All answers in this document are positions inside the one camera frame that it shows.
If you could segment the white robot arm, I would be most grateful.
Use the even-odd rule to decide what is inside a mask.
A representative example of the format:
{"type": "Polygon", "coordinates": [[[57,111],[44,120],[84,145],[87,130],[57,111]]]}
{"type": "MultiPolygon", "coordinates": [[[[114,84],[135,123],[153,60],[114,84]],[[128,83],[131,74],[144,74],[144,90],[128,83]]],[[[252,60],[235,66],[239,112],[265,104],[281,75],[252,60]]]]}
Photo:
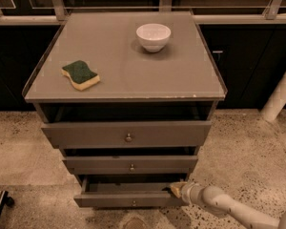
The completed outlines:
{"type": "Polygon", "coordinates": [[[286,229],[286,211],[281,219],[274,219],[234,200],[219,187],[181,181],[172,183],[170,189],[185,203],[198,205],[218,217],[230,215],[246,229],[286,229]]]}

